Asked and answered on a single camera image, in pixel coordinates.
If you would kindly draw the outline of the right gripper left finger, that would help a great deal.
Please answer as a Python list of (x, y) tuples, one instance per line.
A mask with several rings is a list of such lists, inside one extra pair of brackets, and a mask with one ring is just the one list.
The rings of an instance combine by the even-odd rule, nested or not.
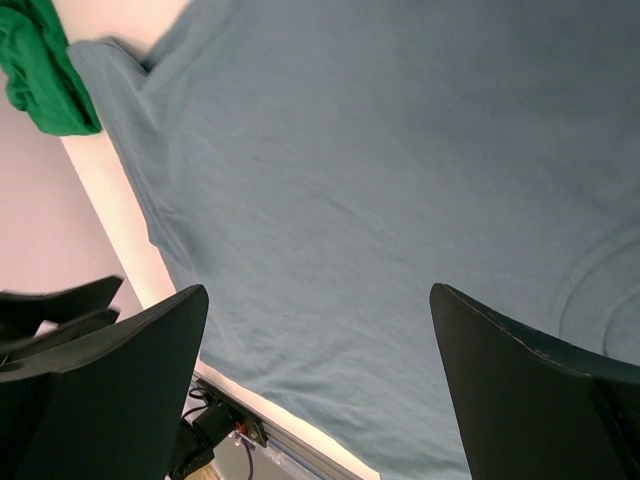
[(194, 285), (2, 366), (2, 478), (164, 478), (207, 309)]

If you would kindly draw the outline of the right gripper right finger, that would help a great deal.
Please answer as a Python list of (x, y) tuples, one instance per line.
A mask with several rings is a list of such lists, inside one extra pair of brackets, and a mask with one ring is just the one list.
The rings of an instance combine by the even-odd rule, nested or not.
[(636, 479), (639, 369), (512, 320), (445, 284), (430, 292), (475, 479)]

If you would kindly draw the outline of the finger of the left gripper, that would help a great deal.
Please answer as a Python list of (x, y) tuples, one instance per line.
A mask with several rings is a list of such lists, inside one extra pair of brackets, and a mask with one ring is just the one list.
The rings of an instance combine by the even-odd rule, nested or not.
[(76, 340), (114, 324), (120, 311), (107, 308), (75, 318), (45, 333), (1, 344), (1, 362), (9, 363)]
[(62, 323), (106, 309), (124, 282), (111, 275), (58, 292), (26, 294), (1, 292), (1, 323), (27, 325), (38, 320)]

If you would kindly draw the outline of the blue-grey t-shirt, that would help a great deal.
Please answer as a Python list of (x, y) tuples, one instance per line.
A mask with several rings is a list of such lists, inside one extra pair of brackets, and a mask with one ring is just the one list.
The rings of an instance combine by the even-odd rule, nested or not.
[(450, 284), (639, 359), (635, 1), (193, 1), (70, 46), (204, 362), (385, 479), (469, 475)]

